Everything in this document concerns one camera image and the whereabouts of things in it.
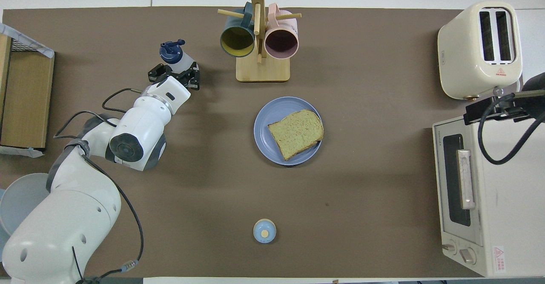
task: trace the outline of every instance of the mug rack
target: mug rack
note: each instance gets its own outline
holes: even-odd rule
[[[290,59],[277,59],[265,50],[265,0],[252,0],[255,47],[245,57],[237,57],[236,76],[239,82],[286,82],[290,79]],[[218,9],[218,14],[243,18],[243,14]],[[301,14],[277,16],[277,20],[301,18]]]

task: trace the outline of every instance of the oven door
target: oven door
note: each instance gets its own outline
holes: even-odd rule
[[[436,125],[434,132],[443,230],[482,246],[479,202],[471,180],[477,175],[468,150],[470,128],[461,119]]]

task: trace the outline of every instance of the oven knob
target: oven knob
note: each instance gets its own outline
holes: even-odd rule
[[[477,263],[477,257],[475,256],[475,251],[471,248],[461,249],[460,255],[466,264],[475,265]]]
[[[456,247],[454,247],[453,245],[449,245],[449,244],[444,244],[442,246],[443,249],[445,249],[446,251],[449,251],[449,252],[455,252],[456,251]]]

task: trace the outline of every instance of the red warning triangle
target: red warning triangle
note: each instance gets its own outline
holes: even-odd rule
[[[494,256],[496,256],[496,258],[499,257],[500,255],[502,255],[503,253],[504,253],[504,251],[501,251],[497,247],[494,247]]]

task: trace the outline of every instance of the black cable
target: black cable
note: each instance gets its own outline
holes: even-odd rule
[[[63,135],[63,136],[59,136],[60,133],[62,133],[64,131],[64,129],[66,129],[66,127],[70,124],[70,122],[72,122],[72,120],[78,116],[78,115],[81,115],[83,113],[88,113],[88,114],[92,114],[92,115],[95,115],[97,118],[101,119],[102,121],[104,121],[105,123],[108,123],[109,125],[113,126],[113,127],[117,127],[117,125],[115,125],[114,123],[111,123],[109,121],[107,121],[106,119],[102,118],[100,115],[98,115],[97,113],[95,112],[90,112],[90,111],[80,111],[80,112],[77,112],[75,113],[74,115],[72,115],[72,117],[70,117],[70,119],[68,119],[66,121],[66,123],[61,127],[61,129],[59,129],[59,131],[57,133],[55,133],[55,135],[53,135],[53,138],[54,139],[57,139],[57,138],[72,138],[72,139],[76,139],[77,137],[76,136],[73,136],[73,135]]]
[[[77,263],[76,250],[72,246],[72,254],[74,254],[74,261],[76,261],[77,272],[80,274],[80,279],[83,280],[83,275],[81,274],[80,265]]]
[[[121,194],[123,199],[125,199],[125,202],[129,206],[129,208],[130,208],[130,210],[132,212],[132,215],[134,216],[134,218],[136,220],[136,224],[138,225],[138,231],[140,232],[140,251],[138,253],[138,258],[136,259],[137,261],[139,261],[140,258],[142,257],[142,253],[144,252],[144,232],[142,231],[142,224],[140,223],[140,220],[138,219],[138,215],[136,214],[136,211],[135,211],[134,207],[132,207],[132,204],[129,201],[129,198],[125,195],[125,193],[123,192],[121,187],[119,187],[119,185],[117,185],[117,183],[113,180],[112,177],[110,177],[104,170],[102,170],[102,168],[100,168],[97,164],[95,164],[87,156],[82,155],[82,157],[88,164],[90,164],[90,166],[92,166],[93,168],[95,168],[96,170],[101,172],[103,175],[107,176],[107,178],[109,178],[112,181],[113,185],[115,185],[115,187],[117,188],[117,191],[119,191],[119,193]],[[106,272],[102,276],[98,277],[98,280],[101,280],[102,278],[104,278],[104,277],[106,277],[106,276],[108,276],[110,274],[120,273],[120,272],[121,272],[121,269],[110,270],[109,272]]]
[[[498,105],[500,102],[503,102],[503,101],[511,101],[514,99],[514,96],[515,94],[512,93],[512,94],[508,94],[508,95],[505,95],[501,98],[498,98],[496,101],[494,101],[492,104],[490,104],[487,109],[485,110],[485,112],[482,114],[481,116],[481,120],[479,121],[479,128],[477,129],[477,140],[479,141],[479,148],[481,148],[481,152],[483,154],[483,156],[492,164],[505,164],[506,162],[508,162],[510,159],[513,158],[513,156],[515,156],[520,148],[522,148],[522,146],[524,145],[524,143],[528,140],[528,138],[530,138],[530,135],[532,135],[532,133],[535,131],[535,129],[537,129],[537,127],[543,122],[545,121],[545,112],[543,112],[541,115],[539,115],[539,117],[537,117],[537,119],[535,119],[535,121],[528,127],[528,129],[524,132],[524,134],[522,135],[522,137],[520,137],[520,140],[518,140],[518,142],[516,143],[516,145],[512,148],[512,150],[504,157],[502,158],[501,160],[494,160],[494,158],[492,158],[488,152],[486,152],[486,149],[485,149],[485,145],[483,143],[483,140],[482,140],[482,129],[484,127],[484,124],[485,124],[485,120],[486,120],[486,117],[488,117],[488,115],[490,114],[490,112],[492,111],[492,109],[494,109],[494,107],[496,105]]]
[[[136,90],[136,89],[133,89],[133,88],[123,88],[121,90],[118,90],[117,92],[114,92],[113,94],[111,94],[111,96],[107,97],[104,102],[103,102],[103,109],[107,110],[107,111],[115,111],[115,112],[120,112],[120,113],[126,113],[127,111],[123,111],[122,109],[119,109],[119,108],[112,108],[112,107],[107,107],[106,106],[106,103],[113,97],[117,96],[118,94],[120,94],[121,92],[126,92],[127,90],[130,90],[132,92],[136,92],[136,93],[142,93],[140,90]]]

